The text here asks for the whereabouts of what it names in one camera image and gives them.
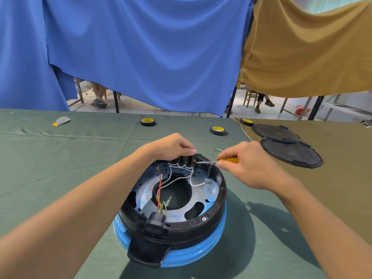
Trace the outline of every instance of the green tablecloth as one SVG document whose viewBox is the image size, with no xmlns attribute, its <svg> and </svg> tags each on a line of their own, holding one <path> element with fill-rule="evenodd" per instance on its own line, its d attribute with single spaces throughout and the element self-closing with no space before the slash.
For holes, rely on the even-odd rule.
<svg viewBox="0 0 372 279">
<path fill-rule="evenodd" d="M 71 121 L 52 126 L 61 116 Z M 0 110 L 0 236 L 146 142 L 179 132 L 199 153 L 215 159 L 213 149 L 247 140 L 232 119 L 152 115 L 157 125 L 144 127 L 139 124 L 143 117 Z M 225 127 L 229 135 L 212 135 L 212 125 Z M 325 278 L 276 196 L 224 176 L 226 228 L 207 256 L 184 267 L 146 268 L 129 262 L 110 227 L 76 278 Z"/>
</svg>

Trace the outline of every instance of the right hand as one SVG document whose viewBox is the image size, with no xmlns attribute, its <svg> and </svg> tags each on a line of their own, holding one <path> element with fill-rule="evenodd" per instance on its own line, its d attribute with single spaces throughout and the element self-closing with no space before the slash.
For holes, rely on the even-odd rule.
<svg viewBox="0 0 372 279">
<path fill-rule="evenodd" d="M 216 166 L 232 173 L 248 187 L 276 192 L 279 186 L 295 181 L 279 166 L 257 141 L 241 142 L 217 156 L 223 158 L 238 157 L 239 163 L 219 161 Z"/>
</svg>

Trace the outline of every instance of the brown shoe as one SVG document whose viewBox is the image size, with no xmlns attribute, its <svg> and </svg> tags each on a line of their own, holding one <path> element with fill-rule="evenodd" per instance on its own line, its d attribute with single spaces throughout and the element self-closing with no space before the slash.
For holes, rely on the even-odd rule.
<svg viewBox="0 0 372 279">
<path fill-rule="evenodd" d="M 275 107 L 275 105 L 270 100 L 266 101 L 265 105 L 267 105 L 269 107 Z"/>
</svg>

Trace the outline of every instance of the red wire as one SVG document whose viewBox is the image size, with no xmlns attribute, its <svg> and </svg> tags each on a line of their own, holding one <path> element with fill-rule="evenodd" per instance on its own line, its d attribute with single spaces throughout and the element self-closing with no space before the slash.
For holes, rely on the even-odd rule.
<svg viewBox="0 0 372 279">
<path fill-rule="evenodd" d="M 160 209 L 160 190 L 161 190 L 161 173 L 160 173 L 160 169 L 159 169 L 159 179 L 160 179 L 160 183 L 159 183 L 158 209 Z"/>
</svg>

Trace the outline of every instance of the black round lid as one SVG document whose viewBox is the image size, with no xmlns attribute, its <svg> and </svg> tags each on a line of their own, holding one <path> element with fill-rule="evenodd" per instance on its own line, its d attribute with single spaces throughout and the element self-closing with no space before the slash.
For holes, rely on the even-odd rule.
<svg viewBox="0 0 372 279">
<path fill-rule="evenodd" d="M 262 137 L 268 137 L 272 140 L 296 143 L 300 141 L 300 137 L 283 125 L 274 126 L 269 124 L 255 124 L 252 130 Z"/>
<path fill-rule="evenodd" d="M 272 139 L 261 140 L 263 149 L 272 156 L 292 165 L 314 169 L 323 165 L 322 158 L 304 143 L 283 143 Z"/>
</svg>

